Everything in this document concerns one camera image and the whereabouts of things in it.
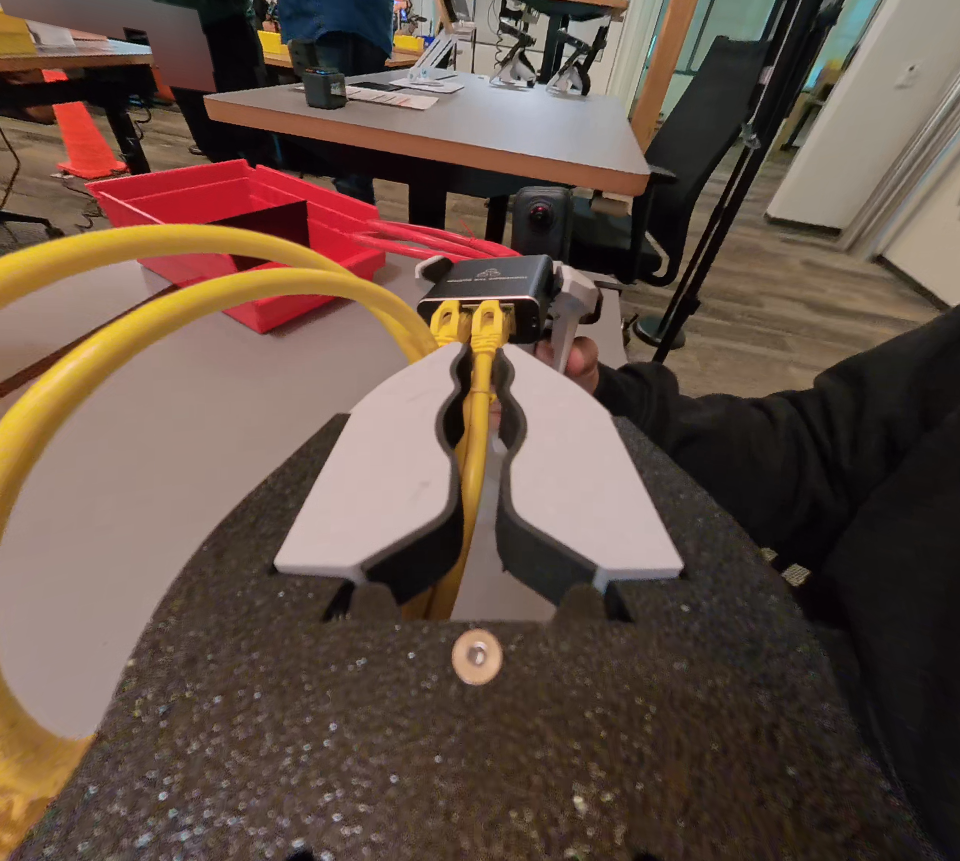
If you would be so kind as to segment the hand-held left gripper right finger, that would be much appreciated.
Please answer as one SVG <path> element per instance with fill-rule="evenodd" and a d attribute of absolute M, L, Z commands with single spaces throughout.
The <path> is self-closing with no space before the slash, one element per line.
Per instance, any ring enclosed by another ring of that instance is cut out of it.
<path fill-rule="evenodd" d="M 555 607 L 579 586 L 678 579 L 685 564 L 611 414 L 518 345 L 498 350 L 493 382 L 506 573 Z"/>

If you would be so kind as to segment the black ethernet splitter box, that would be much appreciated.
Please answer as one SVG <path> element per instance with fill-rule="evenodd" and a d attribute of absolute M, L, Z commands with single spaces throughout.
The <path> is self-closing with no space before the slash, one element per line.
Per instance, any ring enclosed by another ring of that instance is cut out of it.
<path fill-rule="evenodd" d="M 443 280 L 418 281 L 428 285 L 415 306 L 426 323 L 445 301 L 469 310 L 496 301 L 512 313 L 510 343 L 533 344 L 543 336 L 553 287 L 553 263 L 548 255 L 467 259 L 455 262 Z"/>

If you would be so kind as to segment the person's right forearm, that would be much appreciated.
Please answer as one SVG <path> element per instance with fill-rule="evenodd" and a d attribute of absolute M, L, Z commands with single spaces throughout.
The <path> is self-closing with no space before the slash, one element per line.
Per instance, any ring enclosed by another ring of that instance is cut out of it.
<path fill-rule="evenodd" d="M 958 535 L 959 311 L 835 363 L 811 387 L 690 397 L 661 363 L 597 365 L 629 420 L 762 548 L 819 567 L 876 506 L 879 535 Z"/>

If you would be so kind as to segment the person's right hand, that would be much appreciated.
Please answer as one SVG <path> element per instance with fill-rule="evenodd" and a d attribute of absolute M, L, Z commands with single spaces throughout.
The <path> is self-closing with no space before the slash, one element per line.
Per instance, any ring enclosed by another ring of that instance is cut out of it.
<path fill-rule="evenodd" d="M 549 339 L 539 341 L 534 356 L 548 367 L 553 367 L 554 347 Z M 576 337 L 566 361 L 564 376 L 594 396 L 599 385 L 599 352 L 596 342 L 589 337 Z"/>

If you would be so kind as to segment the grey table with wooden edge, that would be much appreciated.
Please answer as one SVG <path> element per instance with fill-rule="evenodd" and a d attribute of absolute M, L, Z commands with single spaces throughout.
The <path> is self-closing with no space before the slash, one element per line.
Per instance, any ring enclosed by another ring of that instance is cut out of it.
<path fill-rule="evenodd" d="M 278 135 L 341 178 L 407 185 L 413 224 L 446 224 L 447 195 L 488 201 L 486 237 L 500 242 L 510 197 L 528 185 L 641 196 L 644 158 L 619 100 L 513 88 L 460 73 L 452 94 L 419 92 L 426 110 L 351 99 L 340 109 L 308 105 L 296 85 L 207 95 L 211 119 Z"/>

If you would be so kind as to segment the black and white stand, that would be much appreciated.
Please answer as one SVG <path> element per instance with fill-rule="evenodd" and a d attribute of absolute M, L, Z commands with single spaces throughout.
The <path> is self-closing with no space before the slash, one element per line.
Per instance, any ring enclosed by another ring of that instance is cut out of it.
<path fill-rule="evenodd" d="M 586 98 L 592 88 L 590 70 L 608 41 L 610 24 L 600 26 L 591 43 L 563 30 L 558 36 L 558 67 L 546 84 L 554 95 Z"/>
<path fill-rule="evenodd" d="M 523 11 L 500 15 L 498 18 L 498 37 L 512 38 L 509 51 L 496 63 L 489 78 L 492 87 L 515 87 L 530 89 L 537 82 L 537 71 L 527 56 L 527 48 L 535 44 L 535 39 L 523 27 Z"/>

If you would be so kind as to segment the white paper strip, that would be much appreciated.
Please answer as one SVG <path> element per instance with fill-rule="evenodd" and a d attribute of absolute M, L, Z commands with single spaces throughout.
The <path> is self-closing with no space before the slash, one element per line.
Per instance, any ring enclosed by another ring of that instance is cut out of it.
<path fill-rule="evenodd" d="M 424 93 L 407 92 L 399 85 L 372 82 L 350 84 L 345 88 L 345 97 L 350 102 L 371 104 L 384 108 L 408 111 L 428 111 L 438 101 L 437 97 Z"/>

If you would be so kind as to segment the black office chair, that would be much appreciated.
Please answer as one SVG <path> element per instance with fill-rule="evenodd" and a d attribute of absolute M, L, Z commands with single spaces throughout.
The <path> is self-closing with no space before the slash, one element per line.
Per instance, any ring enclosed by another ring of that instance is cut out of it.
<path fill-rule="evenodd" d="M 700 195 L 750 116 L 768 40 L 718 36 L 645 152 L 650 175 L 625 216 L 573 202 L 569 265 L 623 284 L 670 285 Z"/>

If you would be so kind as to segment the black cube device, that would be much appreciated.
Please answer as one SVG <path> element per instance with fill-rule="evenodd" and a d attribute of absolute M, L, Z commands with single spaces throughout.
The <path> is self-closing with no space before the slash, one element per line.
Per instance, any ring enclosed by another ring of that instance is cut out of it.
<path fill-rule="evenodd" d="M 349 100 L 345 75 L 325 67 L 308 67 L 301 75 L 307 106 L 318 111 L 339 111 Z"/>

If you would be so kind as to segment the black tripod stand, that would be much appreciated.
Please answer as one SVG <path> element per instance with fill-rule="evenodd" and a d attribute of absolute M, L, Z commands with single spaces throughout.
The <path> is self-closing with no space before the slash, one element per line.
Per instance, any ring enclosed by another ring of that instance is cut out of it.
<path fill-rule="evenodd" d="M 686 343 L 687 321 L 701 304 L 701 290 L 738 217 L 782 123 L 792 110 L 813 63 L 842 12 L 845 0 L 786 0 L 773 31 L 764 68 L 750 97 L 749 117 L 739 136 L 742 152 L 702 232 L 677 290 L 653 330 L 633 324 L 634 334 L 654 347 L 664 363 Z"/>

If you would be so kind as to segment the person's black hoodie torso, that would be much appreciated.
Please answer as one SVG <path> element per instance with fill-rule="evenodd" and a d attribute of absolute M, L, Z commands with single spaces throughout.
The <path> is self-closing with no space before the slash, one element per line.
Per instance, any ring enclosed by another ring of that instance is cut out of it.
<path fill-rule="evenodd" d="M 849 516 L 832 542 L 790 521 L 801 500 L 778 499 L 775 550 L 801 564 L 824 547 L 822 576 L 845 615 L 875 731 L 929 839 L 958 859 L 958 412 L 926 435 Z"/>

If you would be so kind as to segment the orange traffic cone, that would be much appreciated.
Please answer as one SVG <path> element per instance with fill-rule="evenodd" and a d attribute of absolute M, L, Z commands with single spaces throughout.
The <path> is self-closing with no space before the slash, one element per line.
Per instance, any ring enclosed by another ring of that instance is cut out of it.
<path fill-rule="evenodd" d="M 97 182 L 129 173 L 93 121 L 83 100 L 52 105 L 54 120 L 66 151 L 57 168 L 67 176 Z"/>

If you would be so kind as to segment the wooden desk with black legs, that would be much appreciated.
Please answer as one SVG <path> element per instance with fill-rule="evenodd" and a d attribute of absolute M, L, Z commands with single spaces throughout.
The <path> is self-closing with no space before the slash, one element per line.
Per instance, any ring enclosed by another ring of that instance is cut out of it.
<path fill-rule="evenodd" d="M 149 174 L 151 166 L 129 114 L 130 99 L 150 104 L 156 91 L 148 45 L 107 39 L 81 41 L 77 47 L 38 47 L 36 53 L 4 55 L 2 75 L 62 71 L 66 81 L 1 85 L 2 111 L 84 102 L 103 111 L 126 168 Z"/>

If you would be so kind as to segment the yellow storage bin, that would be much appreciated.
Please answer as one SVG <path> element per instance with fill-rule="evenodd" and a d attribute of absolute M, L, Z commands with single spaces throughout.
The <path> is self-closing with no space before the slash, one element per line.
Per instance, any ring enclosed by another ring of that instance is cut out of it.
<path fill-rule="evenodd" d="M 1 58 L 33 57 L 38 54 L 38 46 L 33 39 L 27 22 L 18 17 L 0 14 L 0 55 Z"/>

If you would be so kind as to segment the light wooden post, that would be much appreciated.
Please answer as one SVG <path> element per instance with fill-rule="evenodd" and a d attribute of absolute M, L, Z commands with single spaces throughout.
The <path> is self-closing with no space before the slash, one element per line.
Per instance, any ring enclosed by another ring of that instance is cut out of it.
<path fill-rule="evenodd" d="M 631 128 L 643 151 L 653 138 L 699 0 L 669 0 L 646 77 L 633 107 Z"/>

